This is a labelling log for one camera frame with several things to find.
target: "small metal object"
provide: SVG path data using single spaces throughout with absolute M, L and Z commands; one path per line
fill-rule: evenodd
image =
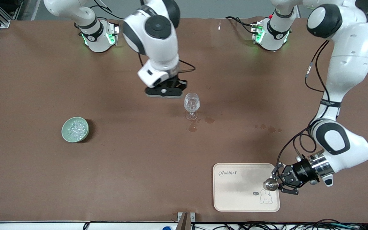
M 309 181 L 309 183 L 310 183 L 311 185 L 315 185 L 315 184 L 317 184 L 318 182 L 317 182 L 317 180 L 310 180 L 310 181 Z
M 276 191 L 278 189 L 278 186 L 278 181 L 272 178 L 269 178 L 264 182 L 264 188 L 269 191 Z

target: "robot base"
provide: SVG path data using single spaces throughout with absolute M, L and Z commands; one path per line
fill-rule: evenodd
M 117 43 L 117 38 L 119 37 L 120 27 L 114 26 L 113 23 L 107 22 L 105 20 L 99 20 L 103 27 L 105 28 L 102 34 L 97 38 L 95 42 L 85 40 L 85 44 L 90 48 L 91 51 L 96 53 L 101 53 L 107 51 L 112 45 Z
M 288 38 L 288 34 L 285 35 L 285 38 L 276 40 L 272 34 L 267 31 L 267 24 L 269 22 L 269 18 L 266 18 L 256 24 L 251 24 L 252 32 L 257 32 L 258 35 L 252 35 L 252 40 L 254 43 L 259 44 L 262 48 L 270 51 L 278 50 L 282 47 L 282 45 L 286 42 Z

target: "green led light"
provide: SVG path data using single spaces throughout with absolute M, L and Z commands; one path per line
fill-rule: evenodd
M 86 38 L 85 38 L 85 36 L 83 34 L 82 34 L 82 38 L 85 41 L 85 45 L 88 45 L 88 42 L 86 41 Z
M 285 43 L 287 41 L 288 35 L 289 35 L 289 32 L 285 35 L 285 40 L 283 41 L 283 43 Z
M 256 42 L 260 43 L 264 35 L 265 35 L 265 31 L 262 29 L 260 33 L 257 35 Z
M 108 41 L 111 45 L 113 45 L 115 43 L 114 41 L 114 36 L 113 35 L 109 35 L 109 34 L 106 34 L 107 35 L 107 38 L 108 38 Z

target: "green bowl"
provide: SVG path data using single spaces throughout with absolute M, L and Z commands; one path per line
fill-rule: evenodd
M 75 122 L 86 125 L 86 133 L 82 137 L 72 137 L 71 131 L 69 131 L 69 129 L 71 128 L 71 125 Z M 71 118 L 67 120 L 62 126 L 62 137 L 67 142 L 75 143 L 75 142 L 82 141 L 88 136 L 88 134 L 89 134 L 89 124 L 85 119 L 81 117 Z

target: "white tray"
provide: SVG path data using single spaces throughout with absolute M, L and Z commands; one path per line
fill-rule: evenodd
M 272 164 L 216 164 L 213 168 L 215 209 L 217 211 L 278 211 L 279 191 L 270 192 L 263 186 L 274 168 Z

